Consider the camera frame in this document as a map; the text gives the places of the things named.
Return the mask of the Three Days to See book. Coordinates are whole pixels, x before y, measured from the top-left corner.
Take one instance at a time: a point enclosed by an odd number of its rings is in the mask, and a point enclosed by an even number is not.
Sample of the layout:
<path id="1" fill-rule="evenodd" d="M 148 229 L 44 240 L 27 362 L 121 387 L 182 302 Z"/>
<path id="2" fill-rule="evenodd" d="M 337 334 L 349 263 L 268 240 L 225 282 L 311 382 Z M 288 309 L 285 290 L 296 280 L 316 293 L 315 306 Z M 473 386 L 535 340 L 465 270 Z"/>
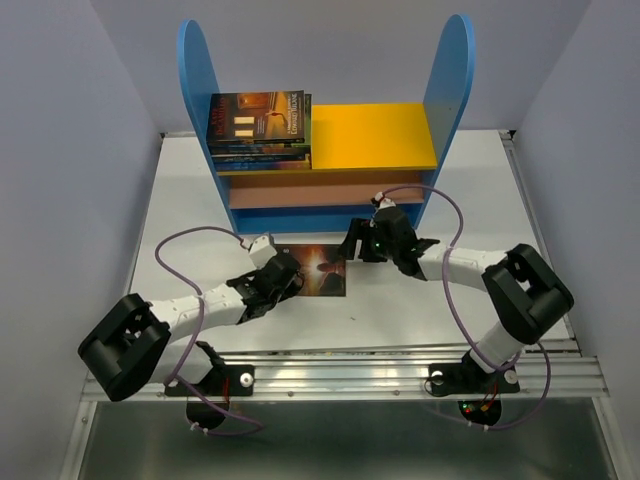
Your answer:
<path id="1" fill-rule="evenodd" d="M 299 296 L 345 297 L 346 261 L 336 244 L 279 244 L 278 251 L 290 254 L 300 264 L 304 283 Z"/>

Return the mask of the Jane Eyre book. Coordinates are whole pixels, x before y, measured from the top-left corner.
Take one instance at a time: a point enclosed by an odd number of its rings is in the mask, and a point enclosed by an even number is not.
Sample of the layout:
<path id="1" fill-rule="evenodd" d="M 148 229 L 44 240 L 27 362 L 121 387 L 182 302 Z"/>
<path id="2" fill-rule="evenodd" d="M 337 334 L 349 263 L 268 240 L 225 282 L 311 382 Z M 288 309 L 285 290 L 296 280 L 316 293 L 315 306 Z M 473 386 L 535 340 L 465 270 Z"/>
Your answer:
<path id="1" fill-rule="evenodd" d="M 216 162 L 217 172 L 259 172 L 309 170 L 308 160 Z"/>

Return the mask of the Little Women floral book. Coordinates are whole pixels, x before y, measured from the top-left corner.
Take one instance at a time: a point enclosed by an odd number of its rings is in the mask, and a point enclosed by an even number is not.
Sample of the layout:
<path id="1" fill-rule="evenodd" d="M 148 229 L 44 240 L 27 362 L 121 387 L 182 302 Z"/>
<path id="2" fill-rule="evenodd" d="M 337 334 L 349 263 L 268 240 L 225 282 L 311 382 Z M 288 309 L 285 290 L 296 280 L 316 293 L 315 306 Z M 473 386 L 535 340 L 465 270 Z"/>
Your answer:
<path id="1" fill-rule="evenodd" d="M 289 161 L 310 161 L 310 154 L 294 155 L 212 155 L 214 163 L 264 163 L 264 162 L 289 162 Z"/>

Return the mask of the Tale of Two Cities book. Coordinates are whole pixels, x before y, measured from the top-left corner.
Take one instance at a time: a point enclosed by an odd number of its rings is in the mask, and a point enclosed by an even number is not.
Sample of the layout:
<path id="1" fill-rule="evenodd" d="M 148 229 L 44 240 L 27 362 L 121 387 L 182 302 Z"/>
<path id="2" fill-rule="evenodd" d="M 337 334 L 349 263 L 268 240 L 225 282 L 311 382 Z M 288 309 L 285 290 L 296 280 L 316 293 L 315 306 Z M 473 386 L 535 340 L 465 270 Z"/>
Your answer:
<path id="1" fill-rule="evenodd" d="M 244 149 L 244 150 L 211 150 L 210 154 L 213 158 L 221 158 L 224 161 L 230 161 L 232 158 L 261 158 L 261 157 L 301 157 L 305 159 L 311 154 L 311 149 L 302 148 L 262 148 L 262 149 Z"/>

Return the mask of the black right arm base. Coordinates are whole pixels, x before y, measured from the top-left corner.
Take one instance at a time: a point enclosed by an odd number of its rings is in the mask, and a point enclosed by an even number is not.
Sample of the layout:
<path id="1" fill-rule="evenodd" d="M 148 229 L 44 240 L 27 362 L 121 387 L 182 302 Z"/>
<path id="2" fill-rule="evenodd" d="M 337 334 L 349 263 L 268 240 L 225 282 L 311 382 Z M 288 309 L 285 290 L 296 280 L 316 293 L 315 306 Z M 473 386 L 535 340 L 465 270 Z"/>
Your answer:
<path id="1" fill-rule="evenodd" d="M 487 373 L 475 363 L 432 363 L 428 367 L 424 388 L 436 398 L 460 396 L 458 409 L 472 424 L 493 427 L 501 418 L 501 395 L 520 392 L 516 371 Z"/>

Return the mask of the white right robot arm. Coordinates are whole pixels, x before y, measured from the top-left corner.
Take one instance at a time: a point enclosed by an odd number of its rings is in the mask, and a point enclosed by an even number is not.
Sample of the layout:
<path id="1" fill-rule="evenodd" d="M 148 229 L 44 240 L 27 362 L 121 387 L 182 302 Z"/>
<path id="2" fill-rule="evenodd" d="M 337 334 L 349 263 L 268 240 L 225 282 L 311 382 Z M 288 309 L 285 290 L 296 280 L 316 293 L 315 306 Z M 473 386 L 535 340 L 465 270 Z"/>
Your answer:
<path id="1" fill-rule="evenodd" d="M 392 206 L 371 219 L 355 218 L 338 249 L 346 260 L 392 262 L 404 275 L 440 281 L 445 299 L 461 324 L 450 292 L 452 284 L 488 294 L 497 323 L 478 342 L 470 343 L 460 366 L 463 384 L 482 390 L 528 345 L 538 342 L 574 306 L 573 295 L 532 246 L 507 251 L 457 248 L 437 239 L 420 238 L 403 210 Z"/>

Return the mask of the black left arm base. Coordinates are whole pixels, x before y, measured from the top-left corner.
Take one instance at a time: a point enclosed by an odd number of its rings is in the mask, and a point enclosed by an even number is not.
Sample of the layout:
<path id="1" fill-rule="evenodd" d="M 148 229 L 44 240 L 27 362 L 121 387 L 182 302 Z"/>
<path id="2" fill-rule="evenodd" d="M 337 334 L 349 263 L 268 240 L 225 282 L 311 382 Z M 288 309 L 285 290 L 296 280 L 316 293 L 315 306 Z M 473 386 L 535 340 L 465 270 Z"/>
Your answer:
<path id="1" fill-rule="evenodd" d="M 211 367 L 197 383 L 187 382 L 180 375 L 164 388 L 168 397 L 193 397 L 185 407 L 186 419 L 192 431 L 206 436 L 241 436 L 257 433 L 264 428 L 255 419 L 231 411 L 232 396 L 251 396 L 254 388 L 255 367 L 251 364 L 227 365 L 224 359 L 206 342 L 195 345 L 204 353 Z M 250 426 L 244 431 L 222 431 L 221 425 L 232 418 Z"/>

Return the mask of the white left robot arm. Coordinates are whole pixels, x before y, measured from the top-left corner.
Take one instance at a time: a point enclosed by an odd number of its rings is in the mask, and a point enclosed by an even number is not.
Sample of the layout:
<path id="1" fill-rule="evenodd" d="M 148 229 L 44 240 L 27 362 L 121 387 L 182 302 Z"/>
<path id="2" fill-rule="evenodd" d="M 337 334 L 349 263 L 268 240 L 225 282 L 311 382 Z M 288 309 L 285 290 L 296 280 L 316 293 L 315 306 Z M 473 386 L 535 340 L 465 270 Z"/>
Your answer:
<path id="1" fill-rule="evenodd" d="M 148 383 L 166 380 L 180 364 L 165 352 L 168 345 L 261 318 L 302 285 L 300 263 L 280 252 L 265 266 L 201 295 L 148 302 L 128 294 L 80 343 L 78 355 L 109 400 L 122 401 Z"/>

